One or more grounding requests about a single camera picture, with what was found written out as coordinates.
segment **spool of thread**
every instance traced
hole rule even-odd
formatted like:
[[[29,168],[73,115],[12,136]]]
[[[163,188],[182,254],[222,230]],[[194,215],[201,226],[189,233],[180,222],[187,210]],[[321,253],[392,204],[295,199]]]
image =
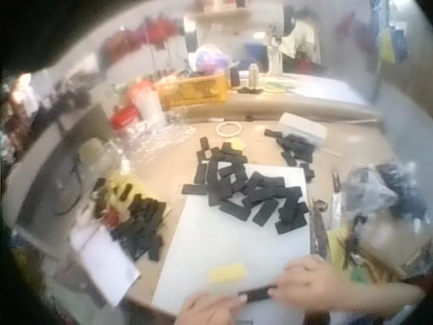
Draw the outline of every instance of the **spool of thread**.
[[[258,87],[258,66],[255,63],[251,63],[249,79],[248,79],[248,88],[256,89]]]

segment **yellow container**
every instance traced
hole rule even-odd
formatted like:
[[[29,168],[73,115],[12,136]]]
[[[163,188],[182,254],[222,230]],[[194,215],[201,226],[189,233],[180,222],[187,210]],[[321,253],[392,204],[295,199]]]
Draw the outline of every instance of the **yellow container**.
[[[164,108],[227,100],[227,81],[223,74],[159,84],[156,89]]]

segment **pile of black pieces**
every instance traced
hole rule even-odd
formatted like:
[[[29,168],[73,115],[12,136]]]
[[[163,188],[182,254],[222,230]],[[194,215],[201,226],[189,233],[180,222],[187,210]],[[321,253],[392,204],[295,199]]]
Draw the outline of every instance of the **pile of black pieces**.
[[[284,206],[279,210],[279,221],[275,224],[278,234],[284,234],[306,225],[304,214],[308,212],[305,202],[298,203],[302,197],[299,186],[287,188],[284,177],[266,177],[259,172],[253,172],[251,177],[245,172],[244,163],[247,159],[241,150],[234,150],[229,142],[224,142],[222,148],[211,149],[211,157],[205,157],[209,150],[207,138],[200,139],[202,150],[197,153],[198,166],[194,184],[185,184],[182,194],[208,195],[210,207],[219,206],[222,212],[233,215],[241,221],[247,221],[251,209],[261,204],[252,221],[262,227],[278,207],[276,199],[285,199]],[[219,162],[229,162],[231,165],[218,168]],[[242,206],[230,201],[233,195],[242,193]]]
[[[136,194],[128,208],[130,218],[111,231],[113,240],[119,240],[134,261],[146,252],[149,252],[151,261],[160,260],[160,248],[164,243],[158,228],[162,224],[165,208],[165,202],[143,199],[141,194]]]
[[[305,180],[307,183],[310,183],[315,177],[314,170],[309,167],[309,163],[311,164],[313,162],[314,145],[308,143],[303,137],[294,134],[283,137],[282,132],[272,131],[270,129],[265,129],[265,135],[275,138],[279,146],[283,148],[284,151],[281,153],[281,156],[289,167],[296,167],[298,165],[296,159],[305,161],[305,163],[301,163],[299,167],[304,169]]]

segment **yellow sponge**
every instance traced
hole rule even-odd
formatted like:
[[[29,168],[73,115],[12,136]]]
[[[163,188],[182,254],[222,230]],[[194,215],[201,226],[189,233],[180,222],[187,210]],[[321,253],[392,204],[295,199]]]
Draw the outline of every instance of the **yellow sponge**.
[[[216,267],[209,272],[210,282],[216,284],[221,282],[240,280],[246,275],[246,269],[242,263],[234,263]]]

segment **red object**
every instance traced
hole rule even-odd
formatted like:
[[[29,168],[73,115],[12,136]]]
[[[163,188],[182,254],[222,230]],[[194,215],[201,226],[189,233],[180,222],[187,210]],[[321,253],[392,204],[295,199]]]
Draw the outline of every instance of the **red object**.
[[[111,125],[115,130],[121,130],[128,125],[138,121],[139,113],[135,106],[129,105],[125,108],[121,108],[111,118]]]

